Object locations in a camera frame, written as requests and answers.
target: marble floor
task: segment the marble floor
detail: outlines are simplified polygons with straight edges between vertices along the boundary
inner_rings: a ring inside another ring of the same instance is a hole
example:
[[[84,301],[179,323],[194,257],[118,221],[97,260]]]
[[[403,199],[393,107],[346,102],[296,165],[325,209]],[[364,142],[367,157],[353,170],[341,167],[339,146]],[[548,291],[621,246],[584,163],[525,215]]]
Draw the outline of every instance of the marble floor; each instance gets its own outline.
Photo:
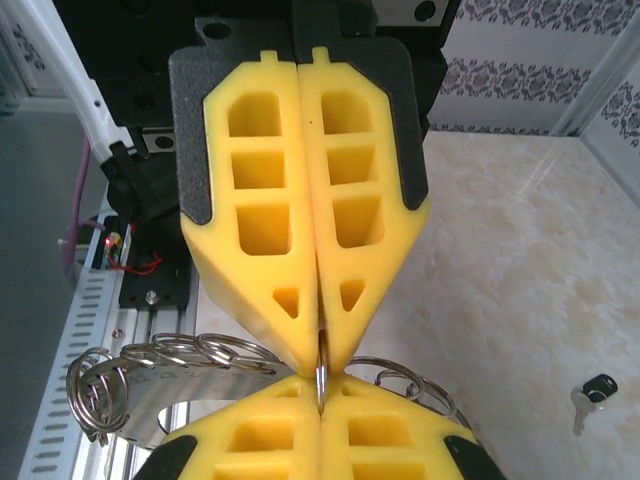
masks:
[[[578,139],[433,132],[433,210],[359,354],[446,388],[511,479],[640,471],[640,211]],[[250,338],[201,292],[198,332]],[[572,433],[571,389],[620,391]]]

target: metal frame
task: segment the metal frame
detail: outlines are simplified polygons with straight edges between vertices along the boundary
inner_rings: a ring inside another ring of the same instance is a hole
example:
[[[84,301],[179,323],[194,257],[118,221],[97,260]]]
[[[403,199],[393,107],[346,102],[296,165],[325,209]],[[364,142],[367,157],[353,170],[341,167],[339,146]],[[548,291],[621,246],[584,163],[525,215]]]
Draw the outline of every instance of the metal frame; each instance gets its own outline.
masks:
[[[103,213],[99,221],[113,214]],[[191,297],[185,311],[122,309],[118,306],[118,292],[124,274],[90,269],[99,239],[100,232],[96,231],[79,275],[19,480],[132,478],[149,452],[114,436],[106,448],[88,441],[71,415],[66,399],[69,363],[90,346],[101,345],[117,354],[123,345],[147,342],[155,333],[195,333],[198,295],[195,268],[192,269]],[[128,242],[125,245],[126,255]],[[188,406],[181,404],[167,412],[163,423],[171,431],[186,425],[188,418]]]

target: triangular cutout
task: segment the triangular cutout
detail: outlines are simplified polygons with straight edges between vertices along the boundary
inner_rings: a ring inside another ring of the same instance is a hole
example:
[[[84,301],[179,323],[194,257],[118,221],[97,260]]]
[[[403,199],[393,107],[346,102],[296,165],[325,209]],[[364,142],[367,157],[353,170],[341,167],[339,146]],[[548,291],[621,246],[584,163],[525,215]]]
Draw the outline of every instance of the triangular cutout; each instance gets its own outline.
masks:
[[[342,308],[345,312],[350,312],[358,303],[358,299],[364,290],[364,280],[348,280],[340,284],[340,297],[342,298]]]
[[[273,299],[291,318],[298,318],[298,297],[297,288],[278,288],[273,292]]]

